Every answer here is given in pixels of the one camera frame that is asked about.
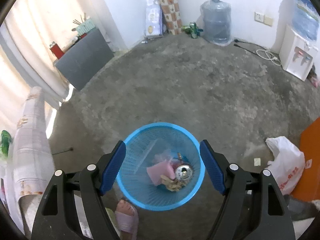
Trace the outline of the mint green utensil holder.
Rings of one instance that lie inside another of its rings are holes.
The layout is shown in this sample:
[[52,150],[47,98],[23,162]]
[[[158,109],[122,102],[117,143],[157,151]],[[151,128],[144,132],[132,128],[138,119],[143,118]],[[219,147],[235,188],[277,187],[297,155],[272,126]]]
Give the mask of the mint green utensil holder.
[[72,22],[76,25],[76,27],[73,28],[72,31],[76,31],[79,36],[87,34],[95,28],[92,19],[90,17],[87,17],[85,12],[80,16],[80,20],[74,19]]

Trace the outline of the white red plastic bag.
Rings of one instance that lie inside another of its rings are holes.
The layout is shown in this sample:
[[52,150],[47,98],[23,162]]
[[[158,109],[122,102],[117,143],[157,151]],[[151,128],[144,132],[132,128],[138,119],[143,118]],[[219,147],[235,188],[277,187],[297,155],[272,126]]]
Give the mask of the white red plastic bag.
[[284,136],[267,138],[265,142],[274,156],[274,161],[267,163],[267,169],[282,194],[291,194],[304,171],[304,153]]

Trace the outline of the green cans on floor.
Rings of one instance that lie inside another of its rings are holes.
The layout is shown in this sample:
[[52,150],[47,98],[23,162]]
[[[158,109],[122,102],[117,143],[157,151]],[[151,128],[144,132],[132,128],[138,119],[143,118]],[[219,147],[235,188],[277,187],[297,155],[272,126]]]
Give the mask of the green cans on floor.
[[182,31],[190,35],[191,38],[198,38],[203,32],[203,29],[198,28],[196,22],[190,22],[189,25],[182,26]]

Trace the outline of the pink slipper foot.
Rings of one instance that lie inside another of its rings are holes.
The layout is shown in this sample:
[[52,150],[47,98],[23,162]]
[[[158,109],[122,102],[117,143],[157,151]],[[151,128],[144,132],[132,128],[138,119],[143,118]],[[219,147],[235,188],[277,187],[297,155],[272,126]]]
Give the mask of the pink slipper foot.
[[130,202],[121,199],[114,213],[121,239],[136,240],[139,223],[136,208]]

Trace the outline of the red drink can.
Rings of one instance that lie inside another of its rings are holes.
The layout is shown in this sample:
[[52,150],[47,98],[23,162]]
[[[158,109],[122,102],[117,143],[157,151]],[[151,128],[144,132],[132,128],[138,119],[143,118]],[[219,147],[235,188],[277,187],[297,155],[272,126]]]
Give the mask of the red drink can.
[[188,164],[182,164],[175,169],[175,176],[178,181],[189,182],[193,175],[193,168]]

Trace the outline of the dark grey cabinet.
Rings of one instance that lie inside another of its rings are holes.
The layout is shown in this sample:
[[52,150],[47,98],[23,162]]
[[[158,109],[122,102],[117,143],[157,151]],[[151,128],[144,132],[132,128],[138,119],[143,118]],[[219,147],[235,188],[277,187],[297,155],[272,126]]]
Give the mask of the dark grey cabinet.
[[100,30],[94,28],[56,60],[54,66],[80,91],[113,57]]

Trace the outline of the brown paper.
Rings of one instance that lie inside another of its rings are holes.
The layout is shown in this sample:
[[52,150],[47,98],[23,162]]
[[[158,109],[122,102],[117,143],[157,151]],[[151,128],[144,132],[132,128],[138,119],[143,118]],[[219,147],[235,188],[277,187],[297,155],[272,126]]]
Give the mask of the brown paper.
[[187,185],[187,182],[177,179],[170,179],[165,175],[161,175],[161,183],[171,192],[178,192]]

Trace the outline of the water jug on dispenser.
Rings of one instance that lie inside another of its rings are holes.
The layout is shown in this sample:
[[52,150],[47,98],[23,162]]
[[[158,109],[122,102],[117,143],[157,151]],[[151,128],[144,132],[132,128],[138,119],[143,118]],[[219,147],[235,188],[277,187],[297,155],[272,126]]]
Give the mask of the water jug on dispenser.
[[319,30],[319,14],[310,0],[294,0],[292,26],[300,36],[316,42]]

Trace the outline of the large blue water jug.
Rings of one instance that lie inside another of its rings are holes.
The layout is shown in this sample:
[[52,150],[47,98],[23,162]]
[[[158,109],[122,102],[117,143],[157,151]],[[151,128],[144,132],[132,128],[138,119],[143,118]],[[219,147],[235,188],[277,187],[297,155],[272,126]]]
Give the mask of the large blue water jug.
[[218,46],[231,43],[231,5],[221,0],[208,0],[201,5],[204,39]]

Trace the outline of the wall power socket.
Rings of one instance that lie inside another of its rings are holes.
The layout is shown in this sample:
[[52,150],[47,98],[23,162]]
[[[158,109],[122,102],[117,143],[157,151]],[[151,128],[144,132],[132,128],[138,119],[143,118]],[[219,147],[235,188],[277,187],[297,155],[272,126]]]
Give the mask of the wall power socket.
[[270,27],[273,25],[273,18],[265,16],[264,14],[259,12],[254,13],[254,20]]

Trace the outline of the cream window curtain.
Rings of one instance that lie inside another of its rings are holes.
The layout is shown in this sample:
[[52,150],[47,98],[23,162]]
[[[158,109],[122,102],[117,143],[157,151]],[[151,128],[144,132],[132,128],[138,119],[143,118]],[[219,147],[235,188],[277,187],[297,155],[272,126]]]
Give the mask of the cream window curtain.
[[1,24],[1,130],[14,134],[23,104],[33,87],[44,92],[46,126],[69,100],[71,83],[54,66],[54,41],[65,53],[79,36],[73,20],[86,13],[109,48],[104,0],[16,0]]

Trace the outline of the green plastic bottle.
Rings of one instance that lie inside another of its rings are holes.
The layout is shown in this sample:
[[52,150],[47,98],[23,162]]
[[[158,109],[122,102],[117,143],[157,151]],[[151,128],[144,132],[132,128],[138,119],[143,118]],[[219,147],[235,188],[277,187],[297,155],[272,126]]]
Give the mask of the green plastic bottle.
[[10,133],[6,130],[1,131],[1,156],[3,158],[8,157],[9,146],[12,142]]

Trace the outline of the red thermos flask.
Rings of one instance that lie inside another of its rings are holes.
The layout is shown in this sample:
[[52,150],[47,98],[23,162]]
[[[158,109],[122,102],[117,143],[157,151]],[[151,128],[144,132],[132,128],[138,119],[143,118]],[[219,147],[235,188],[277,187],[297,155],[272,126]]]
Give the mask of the red thermos flask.
[[49,49],[57,59],[61,59],[61,57],[63,57],[65,54],[59,45],[54,41],[49,45]]

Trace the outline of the floral white tablecloth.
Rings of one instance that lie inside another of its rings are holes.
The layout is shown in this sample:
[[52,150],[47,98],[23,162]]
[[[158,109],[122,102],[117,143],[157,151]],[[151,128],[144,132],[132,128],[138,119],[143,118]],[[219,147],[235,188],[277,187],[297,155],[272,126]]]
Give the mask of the floral white tablecloth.
[[9,214],[27,238],[31,238],[42,195],[56,170],[46,128],[44,92],[33,87],[17,120],[4,170]]

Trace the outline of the blue mesh trash basket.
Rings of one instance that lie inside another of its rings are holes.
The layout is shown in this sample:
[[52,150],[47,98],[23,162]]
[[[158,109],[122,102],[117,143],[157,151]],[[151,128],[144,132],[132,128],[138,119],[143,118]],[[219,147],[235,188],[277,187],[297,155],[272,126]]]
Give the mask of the blue mesh trash basket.
[[200,144],[186,129],[167,122],[142,126],[126,139],[117,175],[123,195],[146,210],[167,211],[197,193],[205,168]]

